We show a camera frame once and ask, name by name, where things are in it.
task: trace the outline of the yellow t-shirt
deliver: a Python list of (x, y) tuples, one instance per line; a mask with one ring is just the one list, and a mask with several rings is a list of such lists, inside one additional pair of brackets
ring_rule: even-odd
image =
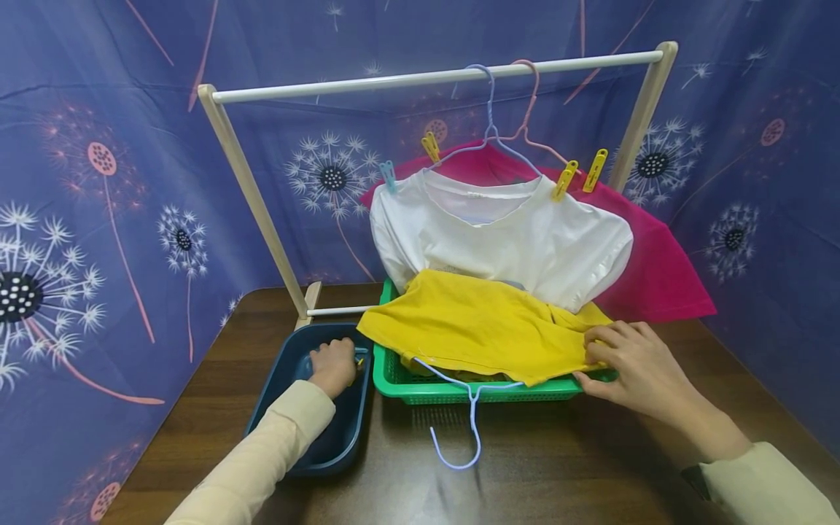
[(423, 270), (405, 295), (373, 307), (358, 330), (397, 352), (441, 369), (504, 374), (534, 386), (575, 370), (584, 361), (583, 334), (612, 321), (592, 303), (577, 314), (525, 291), (437, 270)]

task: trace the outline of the patterned fabric backdrop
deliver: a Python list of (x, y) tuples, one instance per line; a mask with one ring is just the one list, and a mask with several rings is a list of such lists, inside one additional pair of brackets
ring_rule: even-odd
[[(830, 0), (2, 0), (0, 522), (98, 521), (243, 294), (280, 286), (196, 86), (680, 54), (626, 194), (714, 334), (834, 453), (840, 42)], [(614, 150), (644, 67), (543, 76), (532, 136)], [(504, 134), (532, 79), (498, 82)], [(381, 279), (374, 166), (485, 127), (484, 82), (228, 108), (303, 282)], [(553, 165), (539, 150), (532, 160)], [(323, 177), (339, 169), (345, 178)]]

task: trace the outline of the green plastic basket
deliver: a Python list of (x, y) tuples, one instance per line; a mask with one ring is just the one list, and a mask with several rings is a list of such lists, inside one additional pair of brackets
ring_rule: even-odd
[[(385, 304), (397, 297), (391, 280), (385, 281), (379, 303)], [(466, 391), (460, 386), (447, 383), (438, 377), (414, 375), (400, 364), (400, 356), (379, 344), (373, 347), (373, 383), (386, 397), (398, 397), (409, 405), (446, 405), (469, 401)], [(590, 377), (600, 381), (612, 381), (614, 370), (597, 370)], [(480, 385), (509, 385), (510, 381), (475, 382)], [(538, 402), (569, 399), (582, 390), (571, 375), (563, 375), (541, 385), (514, 386), (506, 390), (489, 390), (481, 393), (479, 402)]]

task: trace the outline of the pink hanger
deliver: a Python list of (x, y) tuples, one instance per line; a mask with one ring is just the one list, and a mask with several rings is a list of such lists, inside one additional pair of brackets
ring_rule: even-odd
[[(557, 151), (555, 151), (554, 148), (552, 148), (550, 146), (547, 146), (545, 144), (540, 144), (538, 142), (533, 142), (528, 137), (528, 121), (531, 120), (531, 110), (533, 110), (533, 105), (537, 101), (537, 90), (539, 90), (539, 71), (537, 70), (537, 67), (533, 64), (533, 62), (531, 62), (530, 60), (519, 59), (519, 60), (516, 60), (512, 63), (513, 64), (524, 64), (524, 65), (530, 67), (531, 71), (533, 71), (534, 76), (536, 76), (536, 81), (533, 84), (533, 91), (531, 92), (531, 102), (528, 103), (528, 110), (525, 112), (525, 119), (522, 121), (522, 125), (519, 126), (519, 129), (517, 129), (517, 132), (515, 134), (513, 134), (513, 136), (511, 136), (511, 137), (500, 137), (499, 140), (516, 140), (516, 139), (519, 138), (519, 135), (524, 131), (525, 134), (523, 135), (523, 138), (525, 139), (525, 144), (530, 144), (531, 146), (535, 146), (537, 148), (540, 148), (541, 150), (548, 151), (551, 155), (554, 155), (554, 157), (556, 157), (557, 160), (562, 162), (563, 165), (569, 164), (569, 162), (561, 154), (557, 153)], [(583, 171), (577, 170), (576, 173), (583, 173)]]

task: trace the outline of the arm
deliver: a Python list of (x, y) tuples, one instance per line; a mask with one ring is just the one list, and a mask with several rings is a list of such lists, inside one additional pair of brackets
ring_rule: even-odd
[(681, 431), (707, 462), (701, 471), (713, 501), (744, 525), (840, 525), (831, 502), (778, 450), (752, 444), (690, 383), (670, 350), (645, 323), (618, 322), (585, 337), (591, 361), (618, 370), (612, 383), (575, 372), (584, 391)]
[(350, 339), (311, 353), (309, 381), (296, 381), (271, 403), (260, 424), (178, 506), (166, 525), (248, 525), (275, 484), (335, 414), (333, 399), (355, 375)]

